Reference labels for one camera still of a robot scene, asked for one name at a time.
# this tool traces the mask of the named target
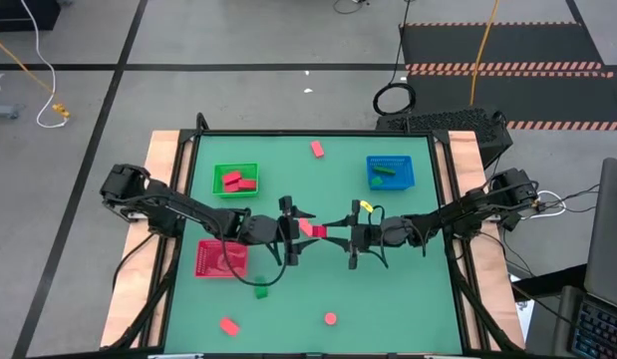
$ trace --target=yellow tape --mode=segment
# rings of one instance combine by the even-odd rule
[[[371,204],[369,204],[369,203],[367,203],[367,202],[366,202],[366,201],[364,201],[364,200],[362,200],[362,201],[360,202],[360,205],[361,205],[361,207],[365,208],[365,209],[366,209],[368,212],[370,212],[370,213],[372,213],[372,211],[374,210],[374,209],[372,208],[372,205],[371,205]]]

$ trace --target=wooden board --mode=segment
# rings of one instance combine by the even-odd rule
[[[155,179],[169,183],[176,151],[178,131],[155,131],[151,138],[145,167]],[[485,182],[485,174],[480,162],[480,154],[474,133],[450,133],[451,150],[455,161],[455,168],[459,180],[461,194],[467,190],[480,186]],[[452,200],[448,170],[440,144],[437,145],[439,163],[441,167],[442,184],[446,201]],[[190,149],[184,152],[188,158]],[[182,171],[179,174],[178,190],[182,191],[187,173],[188,160],[184,159]],[[485,223],[483,232],[498,238],[496,227]],[[147,225],[144,221],[130,225],[127,235],[127,244],[123,256],[133,249],[147,236]],[[134,255],[120,271],[118,284],[114,291],[109,316],[102,337],[102,345],[116,341],[134,320],[147,300],[149,285],[154,267],[157,240],[148,243]],[[476,276],[483,304],[496,320],[498,325],[507,333],[509,338],[520,347],[524,347],[520,323],[516,314],[511,287],[505,265],[505,258],[500,246],[486,236],[479,236],[471,242],[474,257]],[[468,333],[472,348],[478,347],[478,334],[473,321],[474,313],[466,300],[463,299],[465,315],[468,319]],[[158,330],[161,324],[163,301],[154,314],[154,325],[150,338],[150,345],[157,345]],[[490,339],[492,348],[495,344]]]

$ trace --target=green basket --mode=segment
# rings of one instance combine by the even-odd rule
[[[221,178],[231,172],[240,171],[241,177],[245,180],[256,180],[257,188],[255,190],[244,190],[237,192],[225,192],[224,183]],[[222,164],[215,165],[212,193],[222,198],[241,198],[256,196],[259,193],[259,164]]]

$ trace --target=blue basket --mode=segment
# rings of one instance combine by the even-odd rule
[[[395,170],[395,174],[377,174],[373,167],[382,167]],[[412,168],[410,156],[367,156],[366,171],[368,172],[368,185],[370,189],[407,189],[415,185],[415,172]],[[381,178],[381,184],[372,184],[372,179]]]

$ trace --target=wooden table frame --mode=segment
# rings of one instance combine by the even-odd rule
[[[179,169],[179,174],[174,174],[175,152],[181,137],[180,131],[153,132],[145,168],[149,170],[152,177],[156,180],[164,181],[167,184],[171,183],[172,180],[176,180],[177,190],[185,192],[189,159],[193,153],[193,148],[192,142],[187,142],[181,148],[181,153],[178,154],[182,158],[181,168]],[[449,138],[450,143],[448,146],[443,146],[439,142],[436,143],[441,175],[440,180],[446,202],[453,200],[453,186],[459,190],[459,193],[455,194],[463,195],[467,190],[480,186],[485,182],[485,175],[474,133],[450,132]],[[449,149],[452,155],[446,156],[444,148]],[[454,162],[454,173],[449,171],[447,160]],[[492,223],[484,223],[481,231],[498,239],[496,226]],[[123,256],[138,245],[147,236],[147,233],[147,223],[144,220],[132,223],[127,235]],[[163,275],[170,262],[174,241],[167,240],[161,245],[162,250],[165,249],[161,266],[161,275]],[[501,246],[484,235],[476,237],[469,245],[482,303],[511,341],[520,347],[524,347]],[[455,243],[455,251],[457,255],[461,255],[463,252],[459,243]],[[155,283],[160,278],[160,276],[154,275],[157,258],[158,242],[154,240],[136,253],[120,271],[103,332],[103,346],[119,339],[146,303],[152,282]],[[459,261],[459,265],[464,273],[464,259]],[[145,345],[155,346],[160,342],[165,298],[166,296],[162,298],[154,311],[151,322],[151,334],[143,338],[143,344]],[[481,347],[479,333],[482,333],[482,331],[476,325],[474,312],[465,298],[463,298],[463,312],[466,319],[469,346],[473,349],[479,349]],[[488,338],[488,343],[492,349],[497,348],[491,338]]]

